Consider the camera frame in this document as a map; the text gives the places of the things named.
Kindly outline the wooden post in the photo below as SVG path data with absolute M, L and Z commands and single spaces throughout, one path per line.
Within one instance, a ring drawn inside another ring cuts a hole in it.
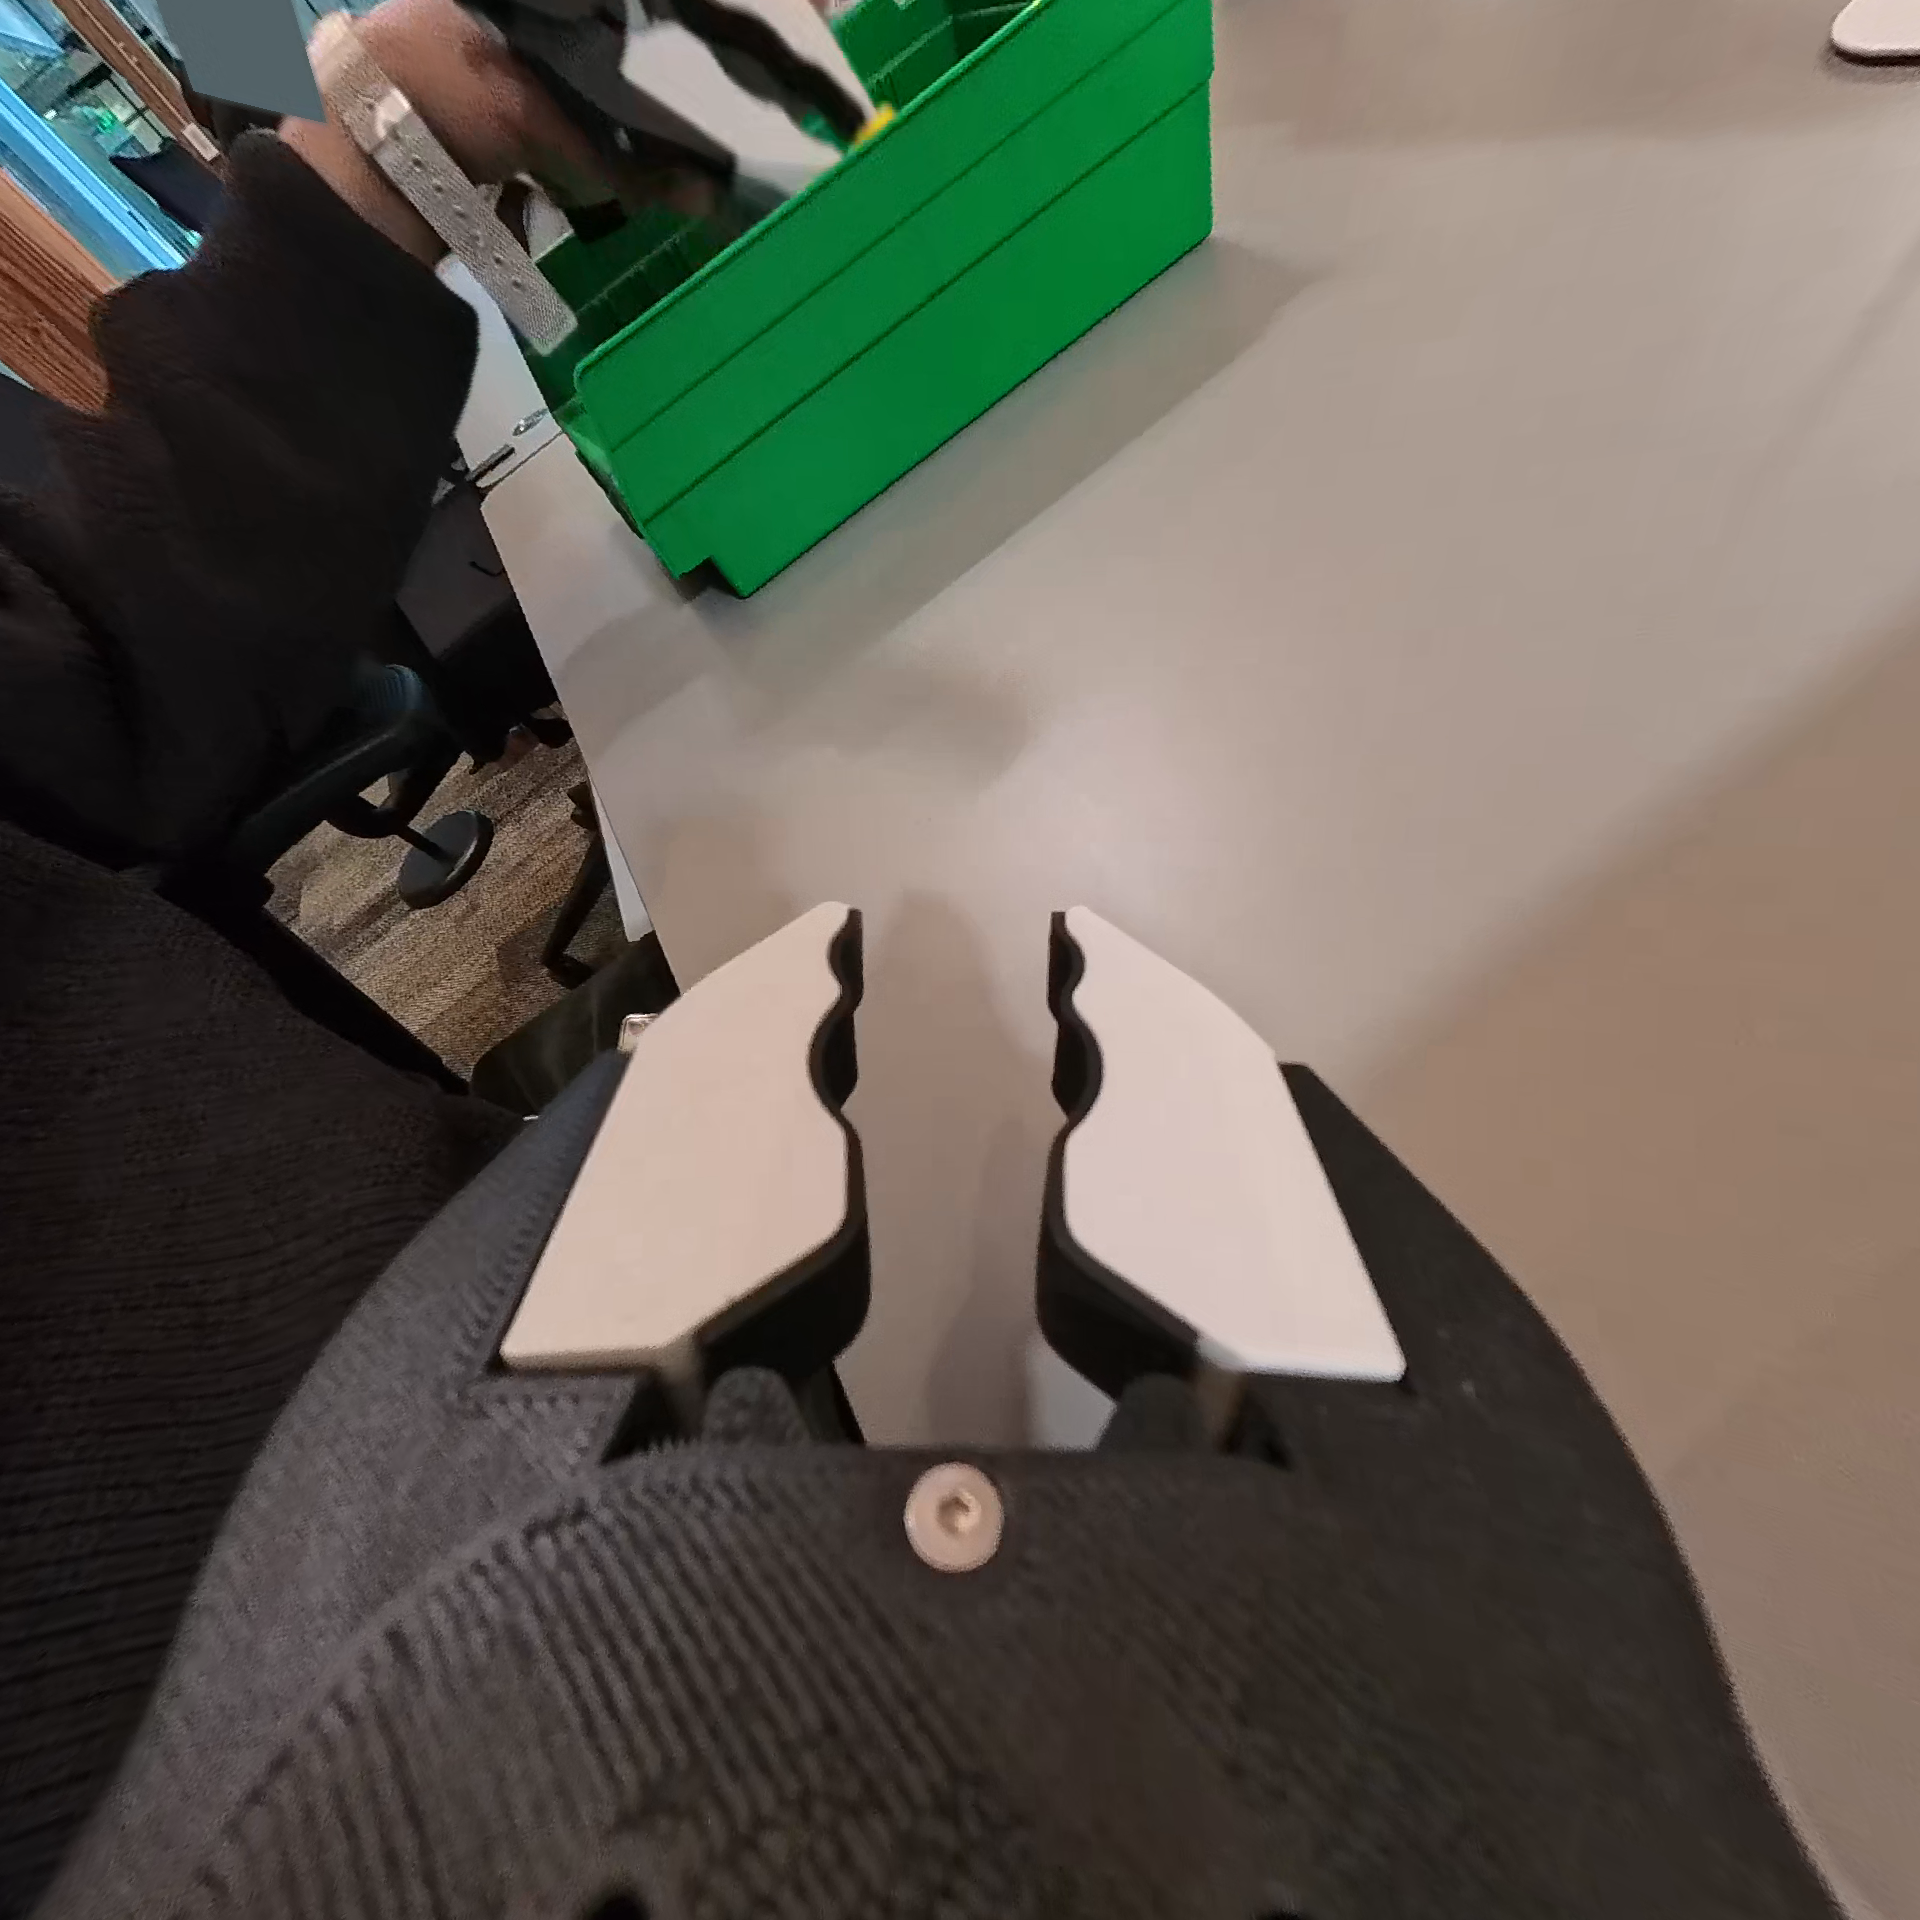
M 36 393 L 100 412 L 107 377 L 92 316 L 111 290 L 105 266 L 1 175 L 1 362 Z

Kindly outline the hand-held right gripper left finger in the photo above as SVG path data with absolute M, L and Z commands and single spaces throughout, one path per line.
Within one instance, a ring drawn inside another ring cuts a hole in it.
M 502 1328 L 507 1376 L 640 1378 L 687 1419 L 741 1368 L 833 1376 L 872 1302 L 861 994 L 861 914 L 819 904 L 640 1032 Z

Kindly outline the adjacent grey desk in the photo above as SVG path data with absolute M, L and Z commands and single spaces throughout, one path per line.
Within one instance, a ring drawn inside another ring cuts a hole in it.
M 492 489 L 536 458 L 560 434 L 560 424 L 492 295 L 455 259 L 438 266 L 438 279 L 476 318 L 476 360 L 455 446 L 468 479 Z

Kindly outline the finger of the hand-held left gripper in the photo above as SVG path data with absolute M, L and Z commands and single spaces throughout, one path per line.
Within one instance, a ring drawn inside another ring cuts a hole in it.
M 824 170 L 857 144 L 792 87 L 755 92 L 691 28 L 629 28 L 619 76 L 732 151 L 739 170 Z
M 733 2 L 736 40 L 774 84 L 823 122 L 871 122 L 875 100 L 808 2 Z

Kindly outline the person's left forearm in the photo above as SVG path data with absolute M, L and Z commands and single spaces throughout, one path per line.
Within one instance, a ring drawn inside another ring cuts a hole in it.
M 198 854 L 323 739 L 396 614 L 478 322 L 277 135 L 188 266 L 96 314 L 96 415 L 4 494 L 1 819 L 107 870 Z

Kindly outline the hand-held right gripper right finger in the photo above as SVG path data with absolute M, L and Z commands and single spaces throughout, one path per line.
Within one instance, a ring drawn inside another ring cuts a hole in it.
M 1268 1383 L 1404 1390 L 1406 1351 L 1277 1051 L 1085 905 L 1046 928 L 1036 1348 L 1117 1407 L 1185 1385 L 1229 1433 Z

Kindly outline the green plastic bin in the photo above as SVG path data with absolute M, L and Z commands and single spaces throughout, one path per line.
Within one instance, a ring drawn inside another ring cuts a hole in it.
M 1205 2 L 867 2 L 887 127 L 729 246 L 646 211 L 541 262 L 520 354 L 673 576 L 749 594 L 1201 246 Z

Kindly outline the silver mesh wristwatch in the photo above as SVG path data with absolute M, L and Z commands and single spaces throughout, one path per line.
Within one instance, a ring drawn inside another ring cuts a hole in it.
M 573 308 L 495 211 L 495 187 L 468 178 L 409 97 L 372 60 L 353 19 L 324 14 L 307 41 L 326 112 L 472 282 L 529 353 L 551 354 L 579 328 Z

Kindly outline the person's left hand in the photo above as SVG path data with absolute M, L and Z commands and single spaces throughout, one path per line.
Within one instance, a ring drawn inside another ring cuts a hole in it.
M 385 2 L 356 23 L 379 72 L 419 111 L 428 130 L 480 186 L 529 182 L 567 206 L 669 206 L 708 217 L 713 182 L 633 155 L 607 155 L 545 97 L 532 72 L 492 28 L 453 2 Z M 336 112 L 312 123 L 286 116 L 279 139 L 368 227 L 428 270 L 446 250 Z

